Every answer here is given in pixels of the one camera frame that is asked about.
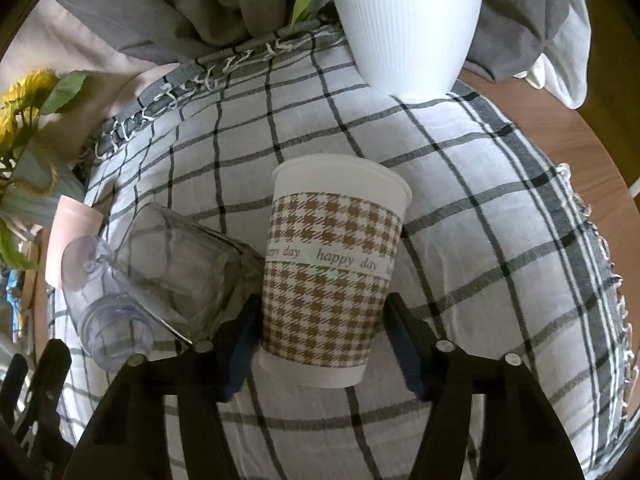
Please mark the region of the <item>white plant pot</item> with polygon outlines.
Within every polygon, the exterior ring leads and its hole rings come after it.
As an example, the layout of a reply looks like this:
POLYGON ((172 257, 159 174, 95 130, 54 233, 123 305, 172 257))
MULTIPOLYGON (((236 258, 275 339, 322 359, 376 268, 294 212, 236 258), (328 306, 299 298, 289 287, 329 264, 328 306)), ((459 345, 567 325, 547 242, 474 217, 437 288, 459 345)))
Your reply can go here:
POLYGON ((428 102, 459 76, 483 0, 334 0, 362 79, 386 96, 428 102))

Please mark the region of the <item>grey square glass cup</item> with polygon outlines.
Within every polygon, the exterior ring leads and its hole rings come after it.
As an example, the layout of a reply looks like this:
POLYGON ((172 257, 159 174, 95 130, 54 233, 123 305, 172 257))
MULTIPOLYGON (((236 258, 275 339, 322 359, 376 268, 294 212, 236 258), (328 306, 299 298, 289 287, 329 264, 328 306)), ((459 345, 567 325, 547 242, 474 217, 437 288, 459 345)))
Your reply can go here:
POLYGON ((157 204, 134 216, 114 260, 126 293, 191 346, 238 317, 262 291, 264 267, 247 244, 157 204))

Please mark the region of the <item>houndstooth paper cup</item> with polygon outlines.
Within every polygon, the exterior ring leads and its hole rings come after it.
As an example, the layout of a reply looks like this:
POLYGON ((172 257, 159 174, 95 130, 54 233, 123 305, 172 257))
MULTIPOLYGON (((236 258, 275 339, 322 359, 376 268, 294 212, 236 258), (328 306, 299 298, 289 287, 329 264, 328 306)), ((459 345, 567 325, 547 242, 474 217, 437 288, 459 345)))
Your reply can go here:
POLYGON ((314 388, 362 379, 412 200, 370 160, 315 154, 273 173, 259 364, 314 388))

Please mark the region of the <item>sunflower bouquet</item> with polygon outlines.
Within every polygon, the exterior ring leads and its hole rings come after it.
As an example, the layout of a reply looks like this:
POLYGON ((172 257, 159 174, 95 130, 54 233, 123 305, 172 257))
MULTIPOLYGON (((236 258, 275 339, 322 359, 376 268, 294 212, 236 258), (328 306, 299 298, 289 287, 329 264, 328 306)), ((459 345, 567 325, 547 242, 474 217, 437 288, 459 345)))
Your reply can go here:
MULTIPOLYGON (((34 70, 15 81, 2 96, 1 191, 8 185, 17 159, 32 139, 46 141, 52 148, 41 132, 41 119, 72 110, 87 76, 84 70, 74 70, 63 76, 53 70, 34 70)), ((17 229, 17 220, 1 214, 2 266, 17 271, 35 270, 35 260, 20 249, 21 242, 32 237, 17 229)))

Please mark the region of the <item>checked grey tablecloth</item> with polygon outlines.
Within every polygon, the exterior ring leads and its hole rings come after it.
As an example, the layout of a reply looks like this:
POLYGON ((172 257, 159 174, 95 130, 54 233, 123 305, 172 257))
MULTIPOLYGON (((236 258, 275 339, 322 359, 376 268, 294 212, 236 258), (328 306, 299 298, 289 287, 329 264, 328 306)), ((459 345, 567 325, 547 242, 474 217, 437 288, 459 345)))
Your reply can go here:
MULTIPOLYGON (((392 289, 466 352, 520 356, 586 479, 602 478, 630 426, 630 326, 570 168, 462 82, 423 104, 375 92, 336 26, 240 49, 182 64, 101 128, 84 199, 100 234, 117 247, 158 203, 263 254, 281 162, 379 162, 413 194, 392 289)), ((247 382, 221 405, 242 479, 408 479, 430 408, 384 332, 356 387, 300 388, 257 363, 247 382)))

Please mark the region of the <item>pink cup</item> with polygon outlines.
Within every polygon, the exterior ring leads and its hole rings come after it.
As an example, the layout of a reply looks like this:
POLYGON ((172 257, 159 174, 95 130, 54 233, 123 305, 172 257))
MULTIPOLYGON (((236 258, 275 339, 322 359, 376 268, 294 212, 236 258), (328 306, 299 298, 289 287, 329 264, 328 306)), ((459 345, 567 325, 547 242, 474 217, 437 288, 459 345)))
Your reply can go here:
POLYGON ((44 278, 51 287, 62 288, 62 255, 72 240, 100 232, 104 214, 70 196, 58 200, 49 237, 44 278))

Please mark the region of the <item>grey curtain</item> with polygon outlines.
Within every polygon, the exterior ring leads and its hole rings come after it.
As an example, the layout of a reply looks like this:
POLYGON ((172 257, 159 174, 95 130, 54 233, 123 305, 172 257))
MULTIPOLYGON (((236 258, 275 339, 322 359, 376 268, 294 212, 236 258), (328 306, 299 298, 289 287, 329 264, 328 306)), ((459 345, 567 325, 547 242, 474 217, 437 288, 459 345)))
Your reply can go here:
MULTIPOLYGON (((116 51, 187 61, 276 32, 294 0, 55 0, 116 51)), ((570 15, 570 0, 483 0, 464 66, 503 82, 531 68, 570 15)))

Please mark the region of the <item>pink curtain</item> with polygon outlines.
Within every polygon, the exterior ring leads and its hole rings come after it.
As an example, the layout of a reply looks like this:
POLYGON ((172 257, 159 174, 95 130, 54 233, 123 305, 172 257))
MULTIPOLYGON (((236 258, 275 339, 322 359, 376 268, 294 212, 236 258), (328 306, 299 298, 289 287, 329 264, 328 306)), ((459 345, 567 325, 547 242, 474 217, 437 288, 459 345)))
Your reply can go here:
POLYGON ((52 148, 70 162, 102 122, 134 102, 142 91, 177 67, 132 58, 109 46, 55 0, 40 0, 29 13, 1 61, 1 90, 33 70, 88 76, 79 103, 49 115, 39 126, 52 148))

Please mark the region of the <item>teal ribbed vase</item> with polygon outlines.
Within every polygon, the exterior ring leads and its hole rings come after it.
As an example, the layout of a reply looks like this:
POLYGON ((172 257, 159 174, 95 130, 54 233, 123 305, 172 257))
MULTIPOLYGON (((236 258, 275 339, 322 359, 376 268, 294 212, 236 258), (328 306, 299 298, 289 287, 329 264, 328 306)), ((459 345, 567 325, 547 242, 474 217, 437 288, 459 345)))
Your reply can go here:
POLYGON ((62 196, 81 202, 85 185, 46 141, 32 139, 1 191, 1 213, 37 226, 52 226, 62 196))

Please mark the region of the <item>clear plastic cup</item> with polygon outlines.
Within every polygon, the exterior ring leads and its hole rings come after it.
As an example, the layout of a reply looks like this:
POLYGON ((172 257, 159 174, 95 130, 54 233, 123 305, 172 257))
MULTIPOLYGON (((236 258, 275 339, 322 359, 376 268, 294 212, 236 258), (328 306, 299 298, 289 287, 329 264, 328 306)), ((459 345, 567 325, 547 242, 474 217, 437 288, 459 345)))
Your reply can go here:
POLYGON ((95 235, 72 240, 61 259, 62 291, 82 348, 110 373, 153 349, 151 320, 116 282, 113 261, 110 246, 95 235))

